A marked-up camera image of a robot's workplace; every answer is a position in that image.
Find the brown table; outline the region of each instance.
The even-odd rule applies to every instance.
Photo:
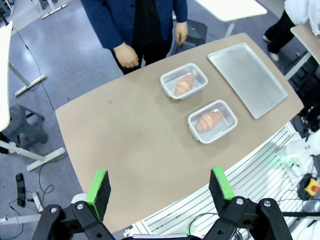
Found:
[[[309,22],[304,25],[294,26],[290,30],[305,46],[308,52],[285,75],[287,80],[292,78],[292,76],[303,66],[303,64],[306,63],[311,56],[313,56],[318,64],[320,64],[320,39],[311,31]]]
[[[209,53],[245,42],[288,93],[285,101],[256,120],[209,62]],[[195,63],[208,78],[202,92],[172,102],[160,76]],[[238,126],[211,144],[188,130],[188,116],[221,99]],[[210,169],[228,169],[292,119],[303,105],[284,76],[244,33],[168,57],[120,77],[60,107],[57,118],[66,148],[87,192],[97,169],[109,171],[111,196],[104,223],[117,231],[194,192],[209,181]]]

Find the white shirt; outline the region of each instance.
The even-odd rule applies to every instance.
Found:
[[[286,0],[284,9],[296,26],[309,20],[313,34],[320,35],[320,0]]]

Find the croissant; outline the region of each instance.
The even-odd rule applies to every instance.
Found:
[[[198,133],[204,133],[213,129],[224,117],[222,111],[210,111],[201,115],[199,120],[195,124],[195,129]]]
[[[194,76],[190,73],[183,78],[181,78],[175,86],[175,95],[176,96],[181,96],[182,94],[185,94],[189,92],[193,85],[194,85]]]

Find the sleeve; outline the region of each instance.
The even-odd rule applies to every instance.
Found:
[[[86,15],[103,48],[113,51],[124,40],[112,19],[104,0],[81,0]]]
[[[311,30],[314,35],[320,35],[319,23],[320,23],[320,1],[310,0],[308,6],[308,15]]]
[[[173,10],[178,23],[184,23],[188,18],[187,0],[173,0]]]

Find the black shirt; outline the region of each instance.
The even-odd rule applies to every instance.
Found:
[[[161,27],[155,0],[136,0],[133,47],[144,47],[161,39]]]

